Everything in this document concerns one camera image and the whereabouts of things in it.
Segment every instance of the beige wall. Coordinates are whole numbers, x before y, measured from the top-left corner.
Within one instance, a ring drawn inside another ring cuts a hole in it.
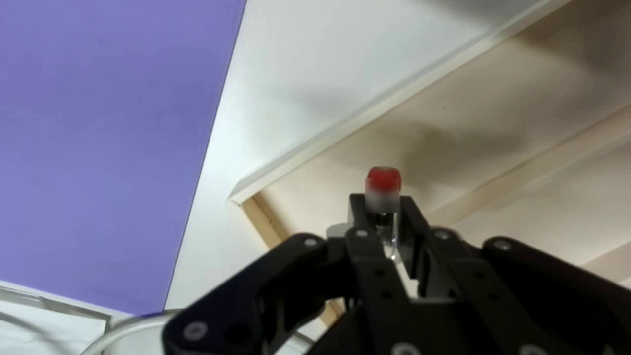
[[[631,240],[631,148],[603,148],[631,127],[629,23],[626,1],[575,0],[261,194],[288,232],[324,234],[368,169],[392,165],[430,222],[466,239],[596,258]]]

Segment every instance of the cable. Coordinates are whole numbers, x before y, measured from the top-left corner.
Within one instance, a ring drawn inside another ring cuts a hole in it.
[[[88,346],[81,355],[100,355],[106,347],[121,338],[134,333],[142,332],[143,330],[164,327],[164,325],[177,314],[177,311],[179,310],[165,311],[164,313],[150,316],[148,318],[138,318],[138,320],[133,322],[124,322],[124,324],[114,327],[97,340],[94,340],[94,342],[92,342],[92,344],[90,344],[90,346]]]

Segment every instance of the purple panel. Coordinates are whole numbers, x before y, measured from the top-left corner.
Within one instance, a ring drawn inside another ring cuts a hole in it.
[[[0,279],[163,308],[245,0],[0,0]]]

